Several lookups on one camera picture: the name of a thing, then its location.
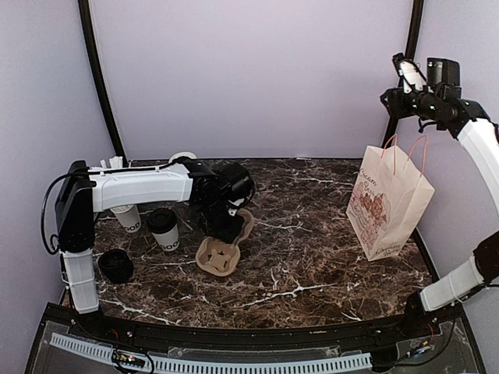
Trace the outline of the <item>single white paper cup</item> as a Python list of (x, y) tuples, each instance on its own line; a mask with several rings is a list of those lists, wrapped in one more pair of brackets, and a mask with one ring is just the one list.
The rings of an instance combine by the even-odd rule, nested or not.
[(163, 229), (160, 231), (152, 231), (151, 233), (154, 236), (157, 244), (163, 251), (172, 252), (179, 247), (180, 239), (177, 224), (168, 228), (167, 230)]

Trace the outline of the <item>printed paper takeout bag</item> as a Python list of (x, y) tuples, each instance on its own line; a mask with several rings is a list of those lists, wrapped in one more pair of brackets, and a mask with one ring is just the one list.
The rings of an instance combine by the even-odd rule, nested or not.
[(419, 143), (426, 149), (428, 139), (421, 136), (409, 153), (397, 145), (368, 146), (352, 190), (346, 215), (368, 261), (398, 255), (419, 223), (435, 189), (411, 156)]

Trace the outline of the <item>stack of white paper cups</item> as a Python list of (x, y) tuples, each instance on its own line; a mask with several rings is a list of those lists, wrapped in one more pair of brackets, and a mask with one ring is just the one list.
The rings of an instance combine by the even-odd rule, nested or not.
[(172, 155), (169, 158), (168, 162), (169, 163), (173, 163), (175, 160), (181, 159), (183, 157), (191, 159), (191, 160), (196, 160), (197, 159), (197, 156), (194, 153), (188, 152), (188, 151), (183, 151), (183, 152), (178, 152), (178, 153), (175, 153), (174, 155)]

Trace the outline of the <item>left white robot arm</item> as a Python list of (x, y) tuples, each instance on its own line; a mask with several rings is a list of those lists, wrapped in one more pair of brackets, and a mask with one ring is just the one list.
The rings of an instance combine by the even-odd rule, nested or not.
[(253, 198), (255, 183), (241, 164), (211, 170), (186, 156), (156, 166), (90, 168), (75, 161), (57, 177), (62, 186), (55, 201), (55, 237), (43, 237), (50, 253), (60, 254), (80, 328), (94, 340), (110, 333), (100, 307), (94, 278), (94, 216), (112, 208), (156, 202), (187, 202), (200, 214), (205, 234), (232, 242), (242, 229), (237, 211)]

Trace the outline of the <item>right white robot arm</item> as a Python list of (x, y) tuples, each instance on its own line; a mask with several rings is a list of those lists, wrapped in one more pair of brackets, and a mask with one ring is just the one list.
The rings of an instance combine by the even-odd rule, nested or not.
[[(481, 105), (457, 97), (440, 98), (427, 91), (406, 93), (402, 88), (385, 91), (381, 103), (392, 118), (431, 120), (440, 131), (449, 131), (469, 154), (495, 204), (498, 204), (498, 124)], [(408, 297), (398, 332), (414, 338), (426, 328), (438, 310), (490, 287), (498, 278), (498, 233), (481, 241), (461, 266), (439, 281)]]

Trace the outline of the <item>single black cup lid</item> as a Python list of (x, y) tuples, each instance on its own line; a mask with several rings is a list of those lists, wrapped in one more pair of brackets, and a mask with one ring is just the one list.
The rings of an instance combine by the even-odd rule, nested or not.
[(177, 216), (172, 209), (158, 208), (149, 214), (147, 228), (153, 234), (170, 232), (178, 223)]

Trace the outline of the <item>brown cardboard cup carrier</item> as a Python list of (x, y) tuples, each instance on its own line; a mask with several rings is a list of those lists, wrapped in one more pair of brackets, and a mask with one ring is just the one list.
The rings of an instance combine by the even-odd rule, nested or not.
[(235, 271), (241, 256), (239, 244), (250, 236), (255, 223), (254, 216), (247, 209), (239, 210), (237, 215), (243, 219), (243, 225), (233, 243), (212, 237), (201, 242), (195, 257), (200, 269), (216, 277), (227, 277)]

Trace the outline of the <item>stack of black lids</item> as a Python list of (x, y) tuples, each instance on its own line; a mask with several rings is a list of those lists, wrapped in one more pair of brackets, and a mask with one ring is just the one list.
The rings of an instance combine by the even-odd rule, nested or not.
[(122, 249), (111, 249), (97, 261), (102, 274), (113, 284), (127, 283), (133, 276), (133, 262)]

